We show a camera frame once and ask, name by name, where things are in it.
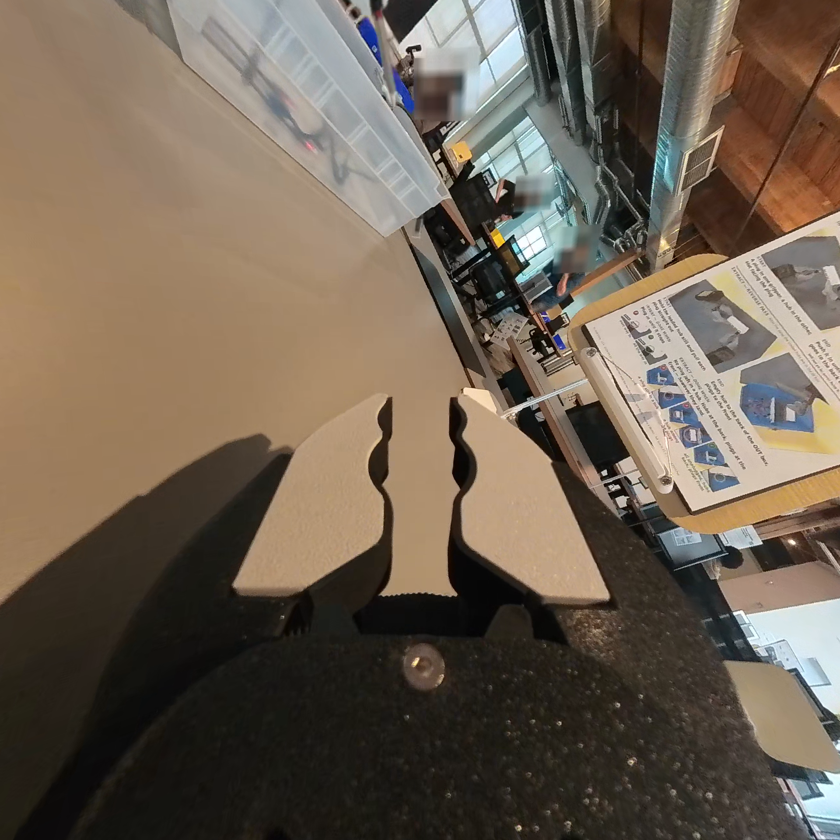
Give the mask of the printed instruction sheet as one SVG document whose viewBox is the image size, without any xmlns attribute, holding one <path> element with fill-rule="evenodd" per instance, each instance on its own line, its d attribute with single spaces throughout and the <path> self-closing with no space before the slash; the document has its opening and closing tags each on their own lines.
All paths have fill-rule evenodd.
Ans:
<svg viewBox="0 0 840 840">
<path fill-rule="evenodd" d="M 838 213 L 597 318 L 579 356 L 698 513 L 839 470 Z"/>
</svg>

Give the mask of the silver air duct with vent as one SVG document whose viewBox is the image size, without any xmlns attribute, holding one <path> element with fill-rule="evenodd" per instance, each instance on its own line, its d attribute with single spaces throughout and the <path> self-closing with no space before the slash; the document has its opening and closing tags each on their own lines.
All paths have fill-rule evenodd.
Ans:
<svg viewBox="0 0 840 840">
<path fill-rule="evenodd" d="M 646 256 L 651 272 L 674 258 L 689 188 L 680 186 L 683 162 L 704 139 L 739 1 L 674 1 L 668 43 Z"/>
</svg>

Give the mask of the small black monitor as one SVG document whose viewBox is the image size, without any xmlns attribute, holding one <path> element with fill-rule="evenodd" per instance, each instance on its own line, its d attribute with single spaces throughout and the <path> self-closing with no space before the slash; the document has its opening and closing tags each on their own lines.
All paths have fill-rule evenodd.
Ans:
<svg viewBox="0 0 840 840">
<path fill-rule="evenodd" d="M 629 457 L 624 442 L 600 402 L 570 407 L 566 410 L 566 416 L 585 453 L 599 471 L 613 467 Z"/>
</svg>

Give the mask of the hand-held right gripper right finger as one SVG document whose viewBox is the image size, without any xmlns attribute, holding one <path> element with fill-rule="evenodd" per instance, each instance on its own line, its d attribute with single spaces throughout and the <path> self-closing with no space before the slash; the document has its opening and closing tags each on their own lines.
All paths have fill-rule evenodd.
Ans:
<svg viewBox="0 0 840 840">
<path fill-rule="evenodd" d="M 488 392 L 449 407 L 457 487 L 448 578 L 467 625 L 561 635 L 557 612 L 603 609 L 612 597 L 557 464 L 497 411 Z"/>
</svg>

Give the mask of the clear plastic organizer box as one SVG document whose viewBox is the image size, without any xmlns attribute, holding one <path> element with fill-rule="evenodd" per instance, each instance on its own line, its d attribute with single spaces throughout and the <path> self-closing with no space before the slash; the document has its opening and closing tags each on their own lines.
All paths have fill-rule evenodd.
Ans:
<svg viewBox="0 0 840 840">
<path fill-rule="evenodd" d="M 168 2 L 184 62 L 386 237 L 448 197 L 341 2 Z"/>
</svg>

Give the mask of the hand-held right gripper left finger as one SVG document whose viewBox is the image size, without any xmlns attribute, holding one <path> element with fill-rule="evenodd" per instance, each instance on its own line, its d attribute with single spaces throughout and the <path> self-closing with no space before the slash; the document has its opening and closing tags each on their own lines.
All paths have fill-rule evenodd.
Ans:
<svg viewBox="0 0 840 840">
<path fill-rule="evenodd" d="M 311 634 L 359 634 L 392 571 L 385 488 L 392 399 L 375 393 L 300 444 L 234 578 L 237 597 L 284 602 Z"/>
</svg>

